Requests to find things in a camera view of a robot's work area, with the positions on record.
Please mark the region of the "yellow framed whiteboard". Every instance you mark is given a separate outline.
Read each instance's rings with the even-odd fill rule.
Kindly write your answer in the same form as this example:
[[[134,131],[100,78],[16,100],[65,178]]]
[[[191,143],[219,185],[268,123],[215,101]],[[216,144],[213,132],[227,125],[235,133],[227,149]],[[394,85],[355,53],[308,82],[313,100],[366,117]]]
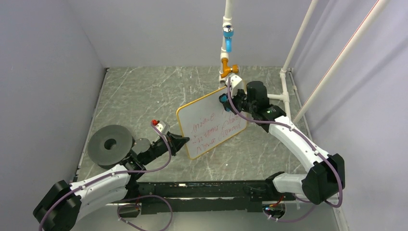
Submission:
[[[219,101],[224,93],[225,87],[177,109],[181,134],[190,138],[185,144],[189,159],[198,158],[246,129],[248,121],[227,112]]]

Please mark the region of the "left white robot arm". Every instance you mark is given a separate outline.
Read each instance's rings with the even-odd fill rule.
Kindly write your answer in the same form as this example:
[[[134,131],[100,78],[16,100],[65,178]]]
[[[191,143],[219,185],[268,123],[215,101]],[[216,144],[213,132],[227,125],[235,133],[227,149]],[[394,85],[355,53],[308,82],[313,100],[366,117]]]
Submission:
[[[95,133],[88,143],[93,162],[108,169],[87,180],[55,183],[33,211],[40,231],[69,231],[89,213],[115,201],[132,202],[139,195],[137,180],[148,170],[145,166],[169,153],[176,153],[189,141],[171,132],[159,139],[135,140],[128,130]]]

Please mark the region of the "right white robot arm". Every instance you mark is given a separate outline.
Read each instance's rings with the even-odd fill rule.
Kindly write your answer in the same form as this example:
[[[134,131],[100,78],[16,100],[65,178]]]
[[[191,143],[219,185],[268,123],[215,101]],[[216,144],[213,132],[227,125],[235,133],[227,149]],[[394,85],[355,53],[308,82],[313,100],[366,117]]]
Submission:
[[[241,82],[228,78],[227,95],[220,100],[226,110],[257,124],[284,144],[304,167],[306,174],[278,172],[266,179],[266,196],[276,200],[283,193],[304,195],[315,205],[322,202],[339,208],[345,188],[344,159],[319,148],[277,105],[270,103],[261,81],[251,81],[248,90]]]

